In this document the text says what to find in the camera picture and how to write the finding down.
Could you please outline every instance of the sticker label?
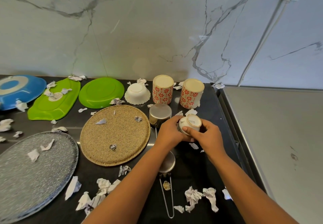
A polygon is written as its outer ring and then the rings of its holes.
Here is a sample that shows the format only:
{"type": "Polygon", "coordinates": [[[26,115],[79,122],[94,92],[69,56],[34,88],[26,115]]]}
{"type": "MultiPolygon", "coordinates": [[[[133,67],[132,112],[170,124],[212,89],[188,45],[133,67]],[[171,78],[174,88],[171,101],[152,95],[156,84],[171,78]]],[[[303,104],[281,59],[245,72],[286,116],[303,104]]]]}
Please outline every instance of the sticker label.
{"type": "Polygon", "coordinates": [[[49,96],[48,100],[51,102],[55,102],[58,101],[59,99],[61,99],[63,97],[63,94],[61,92],[55,92],[54,96],[49,96]]]}

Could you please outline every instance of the upside-down cup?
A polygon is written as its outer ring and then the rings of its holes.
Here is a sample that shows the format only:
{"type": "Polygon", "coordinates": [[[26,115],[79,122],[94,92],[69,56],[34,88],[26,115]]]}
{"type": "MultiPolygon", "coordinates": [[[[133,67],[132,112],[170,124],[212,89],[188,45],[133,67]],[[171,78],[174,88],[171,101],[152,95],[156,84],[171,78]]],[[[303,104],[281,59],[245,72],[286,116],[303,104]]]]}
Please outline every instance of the upside-down cup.
{"type": "Polygon", "coordinates": [[[154,103],[170,104],[173,97],[174,80],[168,75],[158,75],[152,81],[154,103]]]}
{"type": "Polygon", "coordinates": [[[133,105],[144,104],[150,99],[150,91],[148,91],[144,84],[133,83],[128,87],[124,98],[133,105]]]}
{"type": "Polygon", "coordinates": [[[184,81],[180,104],[184,108],[196,108],[200,106],[200,100],[204,91],[204,84],[198,79],[184,81]]]}

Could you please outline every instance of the dishware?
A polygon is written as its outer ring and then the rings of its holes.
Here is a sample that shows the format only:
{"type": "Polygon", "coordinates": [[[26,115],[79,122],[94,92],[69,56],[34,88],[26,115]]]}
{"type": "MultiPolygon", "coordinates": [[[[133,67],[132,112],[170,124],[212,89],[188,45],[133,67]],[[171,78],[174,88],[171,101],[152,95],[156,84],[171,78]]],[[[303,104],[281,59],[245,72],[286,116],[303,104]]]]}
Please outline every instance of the dishware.
{"type": "Polygon", "coordinates": [[[184,108],[196,108],[200,106],[200,99],[204,91],[204,84],[198,79],[187,79],[184,81],[180,104],[184,108]]]}
{"type": "Polygon", "coordinates": [[[174,167],[175,167],[175,163],[176,163],[176,159],[175,156],[172,152],[169,152],[163,163],[161,164],[160,168],[159,168],[159,172],[161,173],[159,175],[159,181],[160,181],[160,186],[161,186],[161,190],[163,192],[163,197],[164,197],[164,202],[165,202],[165,207],[166,207],[166,211],[167,211],[167,215],[170,219],[172,219],[175,216],[174,213],[174,201],[173,201],[173,189],[172,189],[172,176],[169,173],[174,167]],[[167,207],[167,203],[166,203],[166,198],[165,198],[165,194],[164,194],[164,188],[163,188],[163,184],[162,184],[162,179],[166,178],[167,176],[169,176],[169,181],[170,181],[170,186],[171,186],[171,194],[172,194],[172,210],[173,210],[173,215],[170,216],[169,212],[168,212],[168,207],[167,207]]]}
{"type": "Polygon", "coordinates": [[[102,166],[124,164],[135,158],[147,145],[150,137],[147,116],[129,105],[114,105],[91,116],[81,131],[80,147],[91,162],[102,166]],[[96,124],[105,119],[106,123],[96,124]]]}
{"type": "Polygon", "coordinates": [[[178,122],[178,129],[180,132],[188,135],[185,131],[183,131],[183,126],[190,127],[193,130],[200,131],[200,127],[202,126],[201,119],[194,114],[189,114],[186,117],[183,117],[178,122]]]}
{"type": "Polygon", "coordinates": [[[133,83],[128,87],[124,98],[130,104],[144,104],[150,99],[150,91],[144,84],[133,83]]]}
{"type": "Polygon", "coordinates": [[[168,75],[158,75],[152,81],[154,103],[170,104],[173,96],[174,80],[168,75]]]}
{"type": "Polygon", "coordinates": [[[170,119],[172,109],[166,104],[158,103],[151,106],[149,109],[149,122],[155,128],[160,128],[162,123],[170,119]]]}
{"type": "Polygon", "coordinates": [[[76,141],[63,132],[41,132],[0,155],[0,223],[24,219],[48,205],[71,179],[79,157],[76,141]],[[48,151],[47,146],[54,139],[48,151]],[[32,162],[27,153],[40,154],[32,162]]]}
{"type": "Polygon", "coordinates": [[[110,77],[102,77],[91,80],[81,89],[79,101],[88,108],[106,108],[115,98],[122,98],[124,94],[123,84],[110,77]]]}
{"type": "Polygon", "coordinates": [[[0,79],[0,110],[16,107],[16,100],[28,103],[41,95],[46,81],[32,75],[13,75],[0,79]]]}
{"type": "Polygon", "coordinates": [[[54,96],[40,95],[27,111],[30,120],[59,120],[67,115],[78,98],[81,89],[79,81],[68,78],[56,82],[55,87],[50,88],[54,96]],[[67,94],[61,93],[62,89],[72,89],[67,94]]]}

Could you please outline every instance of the blue plate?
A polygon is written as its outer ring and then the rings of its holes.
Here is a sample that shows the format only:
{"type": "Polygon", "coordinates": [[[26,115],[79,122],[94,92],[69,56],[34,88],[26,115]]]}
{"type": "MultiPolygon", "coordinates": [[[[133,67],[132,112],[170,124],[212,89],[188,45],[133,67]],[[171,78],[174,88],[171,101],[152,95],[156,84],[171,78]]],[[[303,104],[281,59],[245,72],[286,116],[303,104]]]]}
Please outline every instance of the blue plate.
{"type": "Polygon", "coordinates": [[[14,75],[0,80],[0,110],[16,107],[16,100],[28,103],[40,96],[46,81],[32,75],[14,75]]]}

